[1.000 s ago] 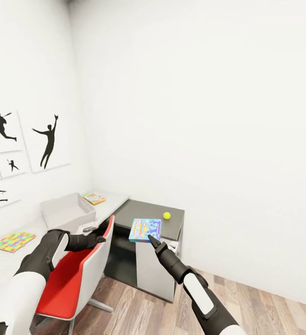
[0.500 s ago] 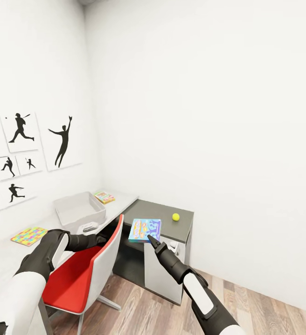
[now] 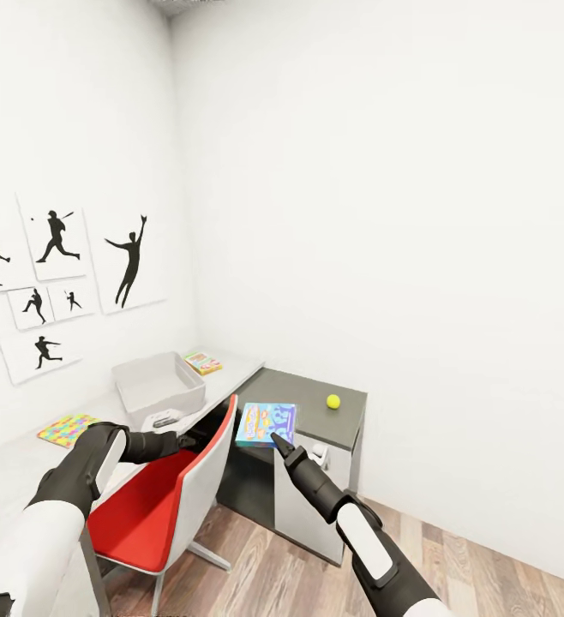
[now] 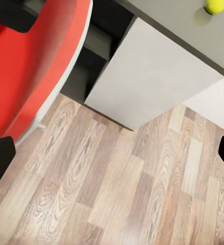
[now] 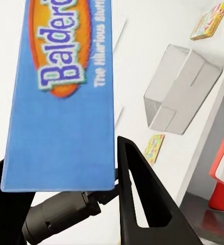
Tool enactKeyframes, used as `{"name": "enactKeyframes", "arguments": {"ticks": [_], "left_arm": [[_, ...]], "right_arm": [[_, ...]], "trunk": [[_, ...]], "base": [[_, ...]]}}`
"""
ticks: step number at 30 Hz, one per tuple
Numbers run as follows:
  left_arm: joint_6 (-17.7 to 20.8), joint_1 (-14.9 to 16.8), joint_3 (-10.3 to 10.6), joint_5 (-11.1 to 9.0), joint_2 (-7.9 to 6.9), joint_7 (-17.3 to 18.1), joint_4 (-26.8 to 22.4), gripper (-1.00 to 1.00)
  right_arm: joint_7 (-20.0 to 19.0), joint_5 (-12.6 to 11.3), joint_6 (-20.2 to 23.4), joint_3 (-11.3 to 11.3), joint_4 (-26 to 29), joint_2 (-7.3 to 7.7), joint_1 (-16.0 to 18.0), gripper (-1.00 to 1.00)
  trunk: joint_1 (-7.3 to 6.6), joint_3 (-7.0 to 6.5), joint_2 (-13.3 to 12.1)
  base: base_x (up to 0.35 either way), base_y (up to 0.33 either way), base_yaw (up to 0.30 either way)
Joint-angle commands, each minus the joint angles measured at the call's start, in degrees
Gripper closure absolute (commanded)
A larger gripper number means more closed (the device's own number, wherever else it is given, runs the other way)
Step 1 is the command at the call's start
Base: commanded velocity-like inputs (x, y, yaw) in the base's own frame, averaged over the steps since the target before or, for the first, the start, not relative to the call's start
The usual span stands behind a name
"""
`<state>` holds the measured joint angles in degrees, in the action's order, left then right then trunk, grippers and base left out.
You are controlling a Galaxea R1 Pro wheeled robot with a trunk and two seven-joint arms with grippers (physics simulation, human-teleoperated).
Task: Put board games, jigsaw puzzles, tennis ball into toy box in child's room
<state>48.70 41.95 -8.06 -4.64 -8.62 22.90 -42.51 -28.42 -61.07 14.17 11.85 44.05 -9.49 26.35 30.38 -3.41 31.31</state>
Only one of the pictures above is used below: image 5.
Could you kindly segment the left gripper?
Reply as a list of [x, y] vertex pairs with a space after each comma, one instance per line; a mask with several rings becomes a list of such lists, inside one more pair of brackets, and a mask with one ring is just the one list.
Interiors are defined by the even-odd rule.
[[[115, 180], [119, 184], [118, 167], [115, 168]], [[119, 195], [118, 184], [110, 191], [65, 191], [44, 200], [42, 212], [50, 231], [59, 234], [100, 214], [99, 204], [106, 205]]]

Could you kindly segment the toy box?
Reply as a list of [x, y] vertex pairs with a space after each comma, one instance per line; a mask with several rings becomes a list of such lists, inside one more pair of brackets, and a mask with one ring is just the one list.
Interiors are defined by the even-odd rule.
[[192, 48], [168, 45], [143, 96], [148, 129], [183, 135], [220, 74]]

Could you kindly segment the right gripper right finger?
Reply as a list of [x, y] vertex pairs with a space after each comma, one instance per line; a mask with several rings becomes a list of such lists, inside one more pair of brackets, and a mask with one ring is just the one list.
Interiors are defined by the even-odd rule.
[[[121, 245], [203, 245], [137, 145], [117, 137]], [[149, 225], [137, 225], [129, 170]]]

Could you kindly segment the board game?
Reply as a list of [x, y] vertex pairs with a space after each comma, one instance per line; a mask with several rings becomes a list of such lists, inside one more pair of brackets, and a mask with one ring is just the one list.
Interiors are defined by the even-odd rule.
[[197, 40], [211, 37], [214, 34], [223, 16], [224, 3], [221, 3], [220, 5], [212, 8], [206, 13], [203, 13], [199, 17], [198, 22], [193, 29], [193, 32], [190, 35], [189, 39]]
[[26, 0], [4, 192], [115, 188], [111, 0]]

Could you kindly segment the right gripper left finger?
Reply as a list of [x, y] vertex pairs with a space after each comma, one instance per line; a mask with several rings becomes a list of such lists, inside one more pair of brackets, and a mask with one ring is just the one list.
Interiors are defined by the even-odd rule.
[[16, 245], [36, 192], [1, 190], [4, 159], [0, 161], [0, 245]]

